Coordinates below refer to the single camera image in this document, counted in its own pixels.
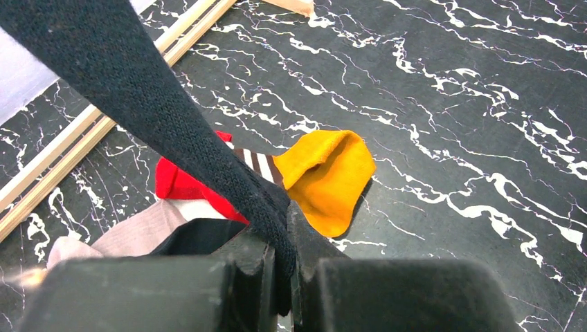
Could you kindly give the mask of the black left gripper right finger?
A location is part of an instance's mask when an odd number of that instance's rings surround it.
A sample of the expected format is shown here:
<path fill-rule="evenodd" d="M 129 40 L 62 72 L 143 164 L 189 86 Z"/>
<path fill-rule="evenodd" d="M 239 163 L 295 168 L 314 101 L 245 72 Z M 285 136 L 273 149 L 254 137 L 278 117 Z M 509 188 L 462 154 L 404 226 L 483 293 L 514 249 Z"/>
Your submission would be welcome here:
<path fill-rule="evenodd" d="M 295 331 L 517 331 L 497 279 L 458 259 L 352 259 L 287 212 L 297 250 L 291 280 Z"/>

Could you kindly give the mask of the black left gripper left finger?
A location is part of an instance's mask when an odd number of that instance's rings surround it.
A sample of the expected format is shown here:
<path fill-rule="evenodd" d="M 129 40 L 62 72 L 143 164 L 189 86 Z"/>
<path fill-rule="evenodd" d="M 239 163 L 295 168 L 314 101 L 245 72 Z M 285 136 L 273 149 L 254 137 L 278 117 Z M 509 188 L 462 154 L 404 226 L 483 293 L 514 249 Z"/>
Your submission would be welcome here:
<path fill-rule="evenodd" d="M 65 261 L 21 331 L 274 331 L 274 249 L 244 230 L 207 256 Z"/>

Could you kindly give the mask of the black sock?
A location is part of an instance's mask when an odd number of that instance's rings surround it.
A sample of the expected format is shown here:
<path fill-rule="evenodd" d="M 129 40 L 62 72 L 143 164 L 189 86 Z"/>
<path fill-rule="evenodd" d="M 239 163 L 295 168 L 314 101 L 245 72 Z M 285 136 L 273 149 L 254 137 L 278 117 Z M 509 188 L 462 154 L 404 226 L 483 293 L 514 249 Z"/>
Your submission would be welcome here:
<path fill-rule="evenodd" d="M 291 308 L 287 193 L 210 128 L 128 1 L 2 1 L 1 27 L 128 132 L 227 199 L 276 252 L 276 307 Z"/>
<path fill-rule="evenodd" d="M 209 255 L 246 227 L 229 219 L 193 219 L 172 231 L 149 255 Z"/>

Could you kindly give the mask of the white sock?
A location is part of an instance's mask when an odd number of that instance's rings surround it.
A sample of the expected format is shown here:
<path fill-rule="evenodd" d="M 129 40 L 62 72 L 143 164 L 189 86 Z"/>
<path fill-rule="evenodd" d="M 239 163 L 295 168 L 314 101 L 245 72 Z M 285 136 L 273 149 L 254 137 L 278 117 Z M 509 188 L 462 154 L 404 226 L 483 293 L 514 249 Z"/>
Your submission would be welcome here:
<path fill-rule="evenodd" d="M 226 219 L 221 213 L 219 213 L 207 200 L 195 199 L 195 200 L 168 200 L 186 221 L 193 219 L 209 218 L 209 219 Z"/>

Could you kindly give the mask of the grey sock brown stripes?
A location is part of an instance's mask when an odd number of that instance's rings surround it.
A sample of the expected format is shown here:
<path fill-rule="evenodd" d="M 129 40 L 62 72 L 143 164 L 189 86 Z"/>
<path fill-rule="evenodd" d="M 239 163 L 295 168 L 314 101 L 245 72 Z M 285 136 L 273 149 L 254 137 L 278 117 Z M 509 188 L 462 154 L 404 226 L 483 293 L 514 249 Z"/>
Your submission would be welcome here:
<path fill-rule="evenodd" d="M 150 253 L 176 228 L 186 223 L 180 211 L 161 200 L 117 223 L 93 244 L 59 237 L 48 256 L 47 268 L 69 259 L 137 257 Z"/>

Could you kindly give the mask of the mustard yellow sock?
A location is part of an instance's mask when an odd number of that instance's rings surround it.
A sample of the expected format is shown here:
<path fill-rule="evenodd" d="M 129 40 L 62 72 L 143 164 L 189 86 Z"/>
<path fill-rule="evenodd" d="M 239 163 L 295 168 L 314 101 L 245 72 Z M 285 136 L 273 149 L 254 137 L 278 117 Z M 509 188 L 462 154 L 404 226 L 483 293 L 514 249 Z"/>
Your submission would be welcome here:
<path fill-rule="evenodd" d="M 370 150 L 353 131 L 307 133 L 279 156 L 245 148 L 234 152 L 262 178 L 283 188 L 325 237 L 347 232 L 355 206 L 377 169 Z"/>

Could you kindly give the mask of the red bear sock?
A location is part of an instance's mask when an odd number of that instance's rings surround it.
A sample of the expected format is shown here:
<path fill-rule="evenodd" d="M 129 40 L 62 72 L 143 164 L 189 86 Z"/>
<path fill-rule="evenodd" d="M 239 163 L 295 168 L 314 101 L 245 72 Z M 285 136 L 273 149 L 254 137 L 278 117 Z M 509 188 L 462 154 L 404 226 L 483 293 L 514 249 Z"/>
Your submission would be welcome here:
<path fill-rule="evenodd" d="M 155 193 L 160 199 L 180 201 L 203 199 L 222 216 L 245 225 L 249 224 L 227 199 L 164 157 L 161 157 L 156 165 Z"/>

